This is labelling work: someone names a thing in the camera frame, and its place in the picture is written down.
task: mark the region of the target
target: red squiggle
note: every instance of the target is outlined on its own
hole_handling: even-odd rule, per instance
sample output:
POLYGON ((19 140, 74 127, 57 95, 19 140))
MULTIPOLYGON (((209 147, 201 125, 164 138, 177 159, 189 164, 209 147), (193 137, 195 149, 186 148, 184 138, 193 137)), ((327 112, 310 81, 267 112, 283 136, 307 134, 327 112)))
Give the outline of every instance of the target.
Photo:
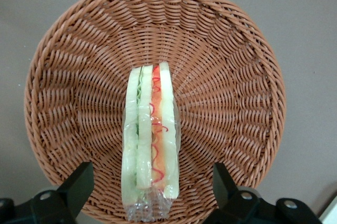
POLYGON ((154 93, 158 93, 159 91, 161 91, 161 88, 158 87, 158 86, 154 86, 154 87, 152 88, 152 90, 153 90, 154 93))
MULTIPOLYGON (((168 131, 168 128, 167 128, 167 127, 165 127, 165 126, 162 126, 162 128, 165 128, 165 129, 166 129, 166 131, 165 131, 165 132, 167 132, 167 131, 168 131)), ((163 129, 157 130, 157 131, 156 131, 156 133, 159 133, 159 132, 161 132, 161 131, 163 131, 163 129)))
POLYGON ((150 103, 150 106, 152 107, 152 112, 151 112, 151 114, 150 114, 150 116, 151 116, 151 115, 153 115, 153 113, 154 113, 154 111, 155 111, 155 107, 154 107, 154 105, 153 105, 152 103, 150 103))
POLYGON ((160 177, 153 180, 152 183, 157 183, 164 178, 164 174, 160 170, 158 170, 156 168, 152 168, 152 169, 160 174, 160 177))
POLYGON ((152 78, 152 81, 153 81, 153 83, 156 83, 156 82, 160 81, 160 78, 158 78, 158 77, 153 77, 153 78, 152 78))
POLYGON ((156 158, 158 157, 158 148, 157 148, 157 146, 155 146, 154 144, 151 144, 151 146, 156 150, 156 155, 155 155, 155 157, 153 158, 153 162, 154 162, 154 160, 156 160, 156 158))

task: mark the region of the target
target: gray surface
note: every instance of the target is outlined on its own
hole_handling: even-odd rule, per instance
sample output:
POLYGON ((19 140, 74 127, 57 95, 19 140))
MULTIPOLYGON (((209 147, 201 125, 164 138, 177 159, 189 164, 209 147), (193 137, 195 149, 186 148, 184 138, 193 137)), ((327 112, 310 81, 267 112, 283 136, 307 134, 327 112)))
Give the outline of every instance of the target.
MULTIPOLYGON (((0 0, 0 197, 26 201, 49 182, 27 139, 29 63, 54 21, 78 0, 0 0)), ((280 63, 288 98, 283 141, 258 187, 319 212, 337 191, 337 0, 231 0, 256 22, 280 63)), ((81 214, 79 223, 98 223, 81 214)))

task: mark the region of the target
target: plastic wrap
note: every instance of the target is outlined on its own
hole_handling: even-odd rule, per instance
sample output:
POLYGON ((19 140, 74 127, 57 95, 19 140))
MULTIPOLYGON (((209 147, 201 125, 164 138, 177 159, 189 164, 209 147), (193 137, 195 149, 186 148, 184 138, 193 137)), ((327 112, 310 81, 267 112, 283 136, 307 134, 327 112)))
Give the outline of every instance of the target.
POLYGON ((129 221, 167 218, 179 195, 181 127, 169 76, 168 64, 161 63, 160 71, 145 66, 129 77, 122 158, 122 201, 129 221))

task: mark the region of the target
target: woven basket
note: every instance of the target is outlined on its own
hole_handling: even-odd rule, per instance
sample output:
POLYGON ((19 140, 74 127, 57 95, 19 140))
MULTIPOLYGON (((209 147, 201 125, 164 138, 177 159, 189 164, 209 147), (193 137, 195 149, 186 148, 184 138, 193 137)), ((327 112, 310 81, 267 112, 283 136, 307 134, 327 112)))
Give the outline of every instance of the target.
POLYGON ((90 216, 127 223, 122 114, 133 67, 168 61, 182 122, 180 196, 165 223, 216 207, 212 165, 256 187, 279 147, 285 92, 273 51, 228 0, 80 0, 45 34, 25 91, 28 136, 48 179, 94 164, 90 216))

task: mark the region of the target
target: brown wicker basket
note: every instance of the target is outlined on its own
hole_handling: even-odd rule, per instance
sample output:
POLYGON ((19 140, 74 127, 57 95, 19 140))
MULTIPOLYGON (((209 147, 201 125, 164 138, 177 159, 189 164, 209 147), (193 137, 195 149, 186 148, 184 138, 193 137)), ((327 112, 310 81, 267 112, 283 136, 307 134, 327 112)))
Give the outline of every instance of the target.
POLYGON ((45 34, 25 91, 29 139, 61 184, 94 164, 90 216, 127 223, 121 201, 122 113, 133 67, 168 61, 181 122, 180 196, 165 223, 216 207, 212 165, 256 187, 279 147, 285 92, 273 51, 228 0, 80 0, 45 34))

